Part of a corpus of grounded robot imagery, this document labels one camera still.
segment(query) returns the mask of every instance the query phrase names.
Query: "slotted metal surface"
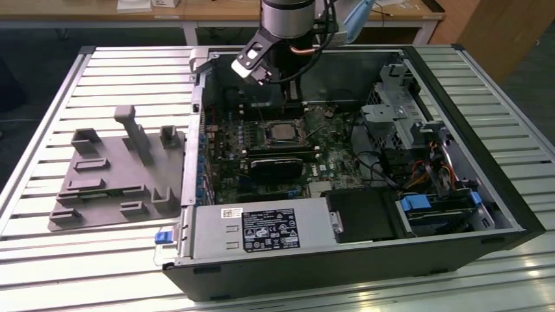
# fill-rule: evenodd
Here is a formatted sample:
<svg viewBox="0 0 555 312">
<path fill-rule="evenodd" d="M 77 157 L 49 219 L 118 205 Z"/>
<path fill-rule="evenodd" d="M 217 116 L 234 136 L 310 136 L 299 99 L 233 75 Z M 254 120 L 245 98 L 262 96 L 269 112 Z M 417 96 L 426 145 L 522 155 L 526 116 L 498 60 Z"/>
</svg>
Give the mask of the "slotted metal surface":
<svg viewBox="0 0 555 312">
<path fill-rule="evenodd" d="M 22 188 L 17 189 L 0 218 L 0 231 L 6 222 L 0 240 L 0 311 L 545 311 L 554 308 L 553 152 L 528 127 L 521 112 L 485 84 L 458 52 L 449 46 L 420 48 L 420 52 L 436 75 L 448 79 L 448 92 L 549 229 L 545 235 L 449 274 L 233 302 L 190 301 L 161 273 L 154 259 L 154 235 L 174 220 L 62 233 L 47 230 L 54 195 L 74 153 L 70 139 L 77 127 L 95 127 L 103 137 L 122 135 L 123 129 L 111 116 L 115 105 L 126 103 L 137 105 L 138 123 L 147 132 L 157 132 L 167 124 L 187 132 L 193 89 L 187 77 L 190 48 L 98 48 L 93 56 L 83 58 L 75 68 L 77 78 L 63 87 L 70 96 L 61 97 L 54 123 L 29 160 Z M 173 252 L 173 246 L 163 250 L 167 255 Z M 269 274 L 278 273 L 269 268 Z"/>
</svg>

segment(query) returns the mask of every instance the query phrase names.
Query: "white sticker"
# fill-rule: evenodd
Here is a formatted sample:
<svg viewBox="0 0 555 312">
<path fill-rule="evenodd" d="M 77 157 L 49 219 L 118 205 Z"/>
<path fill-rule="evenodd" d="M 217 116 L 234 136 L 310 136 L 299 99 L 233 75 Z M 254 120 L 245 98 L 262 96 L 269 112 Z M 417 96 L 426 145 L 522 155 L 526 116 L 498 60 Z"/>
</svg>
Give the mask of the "white sticker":
<svg viewBox="0 0 555 312">
<path fill-rule="evenodd" d="M 242 213 L 243 213 L 243 208 L 223 208 L 222 219 L 241 218 Z"/>
<path fill-rule="evenodd" d="M 155 15 L 155 18 L 167 19 L 167 20 L 177 20 L 181 18 L 179 15 Z"/>
</svg>

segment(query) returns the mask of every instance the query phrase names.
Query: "warning label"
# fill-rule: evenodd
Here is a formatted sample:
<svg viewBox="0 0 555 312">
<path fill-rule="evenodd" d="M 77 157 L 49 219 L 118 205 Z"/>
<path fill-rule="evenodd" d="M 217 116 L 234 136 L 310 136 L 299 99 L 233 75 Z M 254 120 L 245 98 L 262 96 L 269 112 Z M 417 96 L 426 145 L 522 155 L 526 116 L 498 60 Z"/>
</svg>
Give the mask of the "warning label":
<svg viewBox="0 0 555 312">
<path fill-rule="evenodd" d="M 243 249 L 246 252 L 299 248 L 295 210 L 243 213 Z"/>
</svg>

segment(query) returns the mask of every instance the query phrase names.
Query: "vertical post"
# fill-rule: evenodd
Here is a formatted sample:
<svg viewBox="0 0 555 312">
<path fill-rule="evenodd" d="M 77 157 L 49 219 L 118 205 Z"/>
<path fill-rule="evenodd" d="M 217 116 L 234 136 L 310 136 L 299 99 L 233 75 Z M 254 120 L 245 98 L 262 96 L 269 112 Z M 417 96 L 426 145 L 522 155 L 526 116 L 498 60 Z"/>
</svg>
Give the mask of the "vertical post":
<svg viewBox="0 0 555 312">
<path fill-rule="evenodd" d="M 130 136 L 131 144 L 139 154 L 143 165 L 153 164 L 153 155 L 150 154 L 150 142 L 143 127 L 135 123 L 135 107 L 133 105 L 119 105 L 115 108 L 114 119 L 123 124 Z"/>
<path fill-rule="evenodd" d="M 197 21 L 185 21 L 182 24 L 185 40 L 189 46 L 198 46 L 198 22 Z"/>
</svg>

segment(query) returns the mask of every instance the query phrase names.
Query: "wooden table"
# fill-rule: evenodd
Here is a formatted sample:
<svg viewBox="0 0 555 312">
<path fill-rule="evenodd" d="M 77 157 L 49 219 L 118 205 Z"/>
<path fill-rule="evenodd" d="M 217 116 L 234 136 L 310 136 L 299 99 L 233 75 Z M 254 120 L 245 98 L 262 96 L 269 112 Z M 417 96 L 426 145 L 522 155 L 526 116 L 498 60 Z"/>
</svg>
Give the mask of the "wooden table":
<svg viewBox="0 0 555 312">
<path fill-rule="evenodd" d="M 179 27 L 187 45 L 199 44 L 199 27 L 258 27 L 259 0 L 182 0 L 177 8 L 119 14 L 118 0 L 0 1 L 0 28 L 127 28 Z M 366 27 L 418 28 L 414 44 L 426 44 L 445 14 L 434 13 L 422 0 L 373 12 Z"/>
<path fill-rule="evenodd" d="M 118 0 L 0 1 L 0 29 L 183 28 L 185 0 L 177 8 L 118 13 Z"/>
<path fill-rule="evenodd" d="M 414 44 L 428 44 L 444 13 L 434 13 L 422 0 L 409 0 L 405 5 L 389 5 L 384 16 L 373 12 L 365 27 L 418 28 Z M 259 0 L 187 0 L 185 5 L 185 33 L 187 44 L 198 45 L 199 27 L 258 27 L 261 19 Z"/>
</svg>

